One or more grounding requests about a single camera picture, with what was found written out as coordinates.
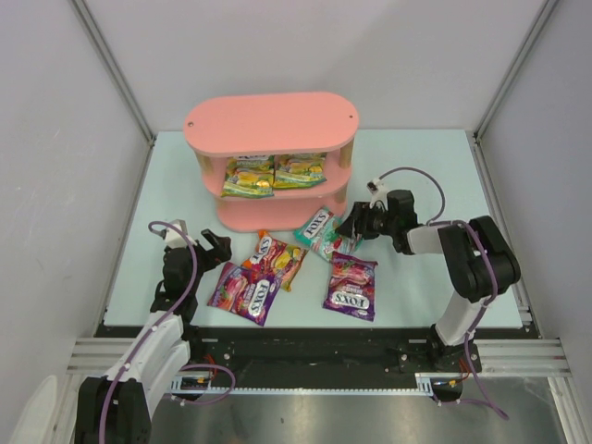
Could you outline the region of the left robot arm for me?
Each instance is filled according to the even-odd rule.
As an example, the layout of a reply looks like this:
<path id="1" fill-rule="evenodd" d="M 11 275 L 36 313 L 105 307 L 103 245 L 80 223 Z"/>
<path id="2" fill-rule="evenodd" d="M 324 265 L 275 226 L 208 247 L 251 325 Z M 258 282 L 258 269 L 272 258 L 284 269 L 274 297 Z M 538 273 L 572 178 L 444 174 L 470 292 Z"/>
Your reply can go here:
<path id="1" fill-rule="evenodd" d="M 175 375 L 191 369 L 185 328 L 193 319 L 203 275 L 229 261 L 231 240 L 209 229 L 205 249 L 184 221 L 153 221 L 148 229 L 165 243 L 163 278 L 157 284 L 148 320 L 118 361 L 101 376 L 80 385 L 74 427 L 77 443 L 146 443 L 159 402 Z"/>

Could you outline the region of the yellow-green Fox's candy bag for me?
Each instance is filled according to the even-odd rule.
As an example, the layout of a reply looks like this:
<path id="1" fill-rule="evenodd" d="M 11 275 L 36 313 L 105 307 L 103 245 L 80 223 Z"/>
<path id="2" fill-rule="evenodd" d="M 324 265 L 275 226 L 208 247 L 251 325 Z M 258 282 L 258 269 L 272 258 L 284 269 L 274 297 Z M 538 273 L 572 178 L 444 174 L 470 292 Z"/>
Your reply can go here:
<path id="1" fill-rule="evenodd" d="M 277 155 L 274 188 L 306 189 L 325 182 L 326 158 L 326 153 Z"/>

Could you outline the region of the teal Fox's candy bag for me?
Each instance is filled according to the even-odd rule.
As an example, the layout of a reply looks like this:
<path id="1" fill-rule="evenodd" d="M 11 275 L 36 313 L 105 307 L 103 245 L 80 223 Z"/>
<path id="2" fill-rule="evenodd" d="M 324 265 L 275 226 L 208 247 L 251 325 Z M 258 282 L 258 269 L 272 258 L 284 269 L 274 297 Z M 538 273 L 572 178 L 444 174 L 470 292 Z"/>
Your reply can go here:
<path id="1" fill-rule="evenodd" d="M 300 228 L 293 231 L 295 239 L 330 262 L 334 252 L 353 254 L 361 240 L 339 235 L 342 220 L 326 206 L 318 209 Z"/>

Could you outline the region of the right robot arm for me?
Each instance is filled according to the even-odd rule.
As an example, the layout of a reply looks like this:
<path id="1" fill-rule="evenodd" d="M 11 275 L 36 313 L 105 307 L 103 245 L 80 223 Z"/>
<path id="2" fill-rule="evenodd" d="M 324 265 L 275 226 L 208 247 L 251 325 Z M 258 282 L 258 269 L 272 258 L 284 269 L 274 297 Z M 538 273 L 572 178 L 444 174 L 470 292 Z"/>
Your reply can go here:
<path id="1" fill-rule="evenodd" d="M 430 369 L 450 371 L 460 359 L 470 363 L 487 308 L 521 278 L 517 258 L 491 216 L 421 224 L 408 190 L 389 191 L 378 203 L 356 202 L 337 232 L 356 241 L 388 236 L 397 253 L 444 257 L 453 293 L 426 339 L 423 359 Z"/>

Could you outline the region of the green Fox's candy bag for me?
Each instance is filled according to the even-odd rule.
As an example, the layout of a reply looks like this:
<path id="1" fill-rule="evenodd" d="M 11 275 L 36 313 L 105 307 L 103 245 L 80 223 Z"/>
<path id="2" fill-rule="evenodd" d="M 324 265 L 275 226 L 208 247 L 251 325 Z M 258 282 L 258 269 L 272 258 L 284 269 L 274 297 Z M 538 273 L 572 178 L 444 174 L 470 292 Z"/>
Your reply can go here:
<path id="1" fill-rule="evenodd" d="M 272 197 L 274 181 L 273 155 L 230 157 L 221 196 L 253 199 Z"/>

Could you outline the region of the orange Fox's candy bag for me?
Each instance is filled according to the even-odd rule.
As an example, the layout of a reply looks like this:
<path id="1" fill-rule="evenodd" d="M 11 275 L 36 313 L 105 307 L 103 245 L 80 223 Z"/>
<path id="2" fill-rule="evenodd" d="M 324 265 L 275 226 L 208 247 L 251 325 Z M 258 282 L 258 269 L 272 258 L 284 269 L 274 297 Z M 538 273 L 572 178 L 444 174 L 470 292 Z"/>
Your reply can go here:
<path id="1" fill-rule="evenodd" d="M 273 274 L 284 291 L 291 291 L 292 280 L 302 267 L 308 250 L 274 238 L 267 230 L 258 231 L 254 253 L 241 266 L 255 274 Z"/>

